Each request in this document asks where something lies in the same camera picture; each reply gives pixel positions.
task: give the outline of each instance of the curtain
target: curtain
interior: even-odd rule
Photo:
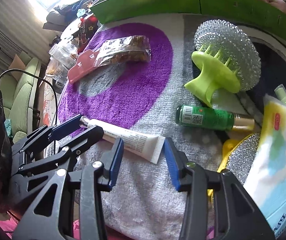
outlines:
[[[47,65],[49,43],[60,33],[43,30],[48,12],[36,0],[0,0],[0,72],[25,51]]]

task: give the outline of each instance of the teal cloth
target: teal cloth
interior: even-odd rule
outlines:
[[[12,124],[11,124],[11,119],[5,119],[5,129],[6,129],[6,133],[7,133],[7,136],[9,138],[13,138],[12,136]]]

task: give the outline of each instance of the qr code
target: qr code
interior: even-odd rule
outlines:
[[[201,114],[192,114],[191,124],[202,125],[203,115]]]

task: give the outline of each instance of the packaged snack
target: packaged snack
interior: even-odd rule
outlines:
[[[145,36],[129,36],[103,43],[94,63],[95,67],[128,61],[151,61],[151,47]]]

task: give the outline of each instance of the green scalp massager brush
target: green scalp massager brush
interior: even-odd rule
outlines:
[[[184,86],[212,107],[215,90],[231,93],[254,87],[261,75],[261,61],[253,43],[237,26],[224,20],[202,23],[194,36],[197,51],[192,53],[200,75]]]

